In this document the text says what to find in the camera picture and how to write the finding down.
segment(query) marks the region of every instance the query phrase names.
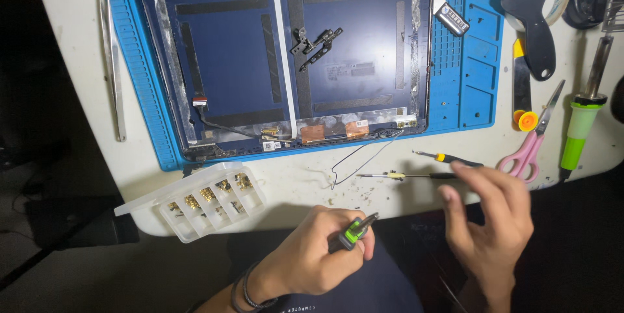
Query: blue silicone mat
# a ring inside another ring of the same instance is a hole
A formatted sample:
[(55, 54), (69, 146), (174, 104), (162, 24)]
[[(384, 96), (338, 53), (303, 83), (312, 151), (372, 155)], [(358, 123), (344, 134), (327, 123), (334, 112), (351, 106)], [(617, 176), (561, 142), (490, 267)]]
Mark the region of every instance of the blue silicone mat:
[[(498, 6), (500, 0), (448, 2), (464, 15), (471, 29), (464, 38), (456, 38), (439, 21), (433, 21), (429, 127), (424, 135), (489, 127), (495, 119), (503, 27), (503, 11)], [(164, 171), (182, 169), (191, 162), (179, 151), (149, 30), (140, 12), (140, 0), (112, 0), (112, 4), (115, 28), (160, 167)], [(258, 159), (341, 146), (345, 145), (234, 159)]]

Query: battery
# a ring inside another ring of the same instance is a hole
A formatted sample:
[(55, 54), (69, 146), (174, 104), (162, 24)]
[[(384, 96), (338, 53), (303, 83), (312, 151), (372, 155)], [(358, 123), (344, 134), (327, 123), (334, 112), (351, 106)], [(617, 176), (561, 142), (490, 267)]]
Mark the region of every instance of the battery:
[(433, 0), (433, 14), (455, 36), (462, 37), (470, 29), (470, 24), (446, 0)]

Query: hand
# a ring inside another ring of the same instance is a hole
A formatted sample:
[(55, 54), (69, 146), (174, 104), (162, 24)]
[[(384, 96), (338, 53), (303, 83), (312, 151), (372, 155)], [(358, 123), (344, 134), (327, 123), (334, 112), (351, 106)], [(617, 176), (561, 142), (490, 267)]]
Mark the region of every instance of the hand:
[(442, 185), (438, 192), (444, 199), (448, 245), (457, 259), (477, 277), (490, 306), (510, 302), (515, 285), (515, 263), (533, 234), (531, 200), (526, 184), (486, 167), (473, 169), (453, 162), (451, 168), (481, 197), (486, 225), (468, 222), (457, 190)]
[(284, 242), (258, 264), (248, 280), (250, 298), (257, 303), (286, 295), (320, 295), (372, 259), (375, 237), (372, 228), (352, 251), (328, 252), (328, 237), (342, 230), (361, 211), (330, 209), (316, 205)]

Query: silicone repair mat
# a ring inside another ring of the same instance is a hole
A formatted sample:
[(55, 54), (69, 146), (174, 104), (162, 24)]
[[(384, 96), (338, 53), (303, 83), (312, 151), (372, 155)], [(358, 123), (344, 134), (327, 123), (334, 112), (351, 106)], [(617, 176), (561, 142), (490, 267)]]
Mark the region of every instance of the silicone repair mat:
[[(383, 129), (404, 129), (400, 138), (405, 138), (494, 123), (502, 11), (491, 0), (448, 0), (471, 23), (462, 39), (437, 20), (429, 27), (430, 0), (281, 0), (296, 141), (281, 137), (290, 137), (292, 125), (273, 0), (112, 2), (130, 75), (166, 171), (197, 161), (363, 143)], [(158, 18), (163, 10), (169, 28)], [(342, 29), (331, 50), (305, 72), (301, 64), (323, 45), (308, 56), (290, 53), (303, 26), (312, 41)], [(169, 45), (176, 48), (169, 58), (163, 29), (171, 32)], [(176, 92), (179, 87), (184, 90)], [(198, 110), (192, 102), (201, 97), (207, 107)], [(214, 129), (199, 114), (252, 134), (265, 128), (285, 140)], [(370, 135), (349, 139), (345, 123), (357, 123), (358, 134), (366, 124)], [(320, 140), (304, 144), (301, 128), (319, 125)]]

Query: left hand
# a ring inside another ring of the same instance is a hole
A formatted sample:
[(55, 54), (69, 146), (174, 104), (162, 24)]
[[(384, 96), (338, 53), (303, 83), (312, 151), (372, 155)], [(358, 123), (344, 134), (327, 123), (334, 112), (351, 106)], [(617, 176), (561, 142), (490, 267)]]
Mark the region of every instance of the left hand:
[(289, 293), (320, 295), (361, 268), (364, 260), (372, 259), (372, 228), (352, 251), (328, 252), (328, 237), (356, 217), (366, 216), (361, 211), (314, 206), (297, 229), (249, 275), (247, 289), (252, 300), (260, 303)]

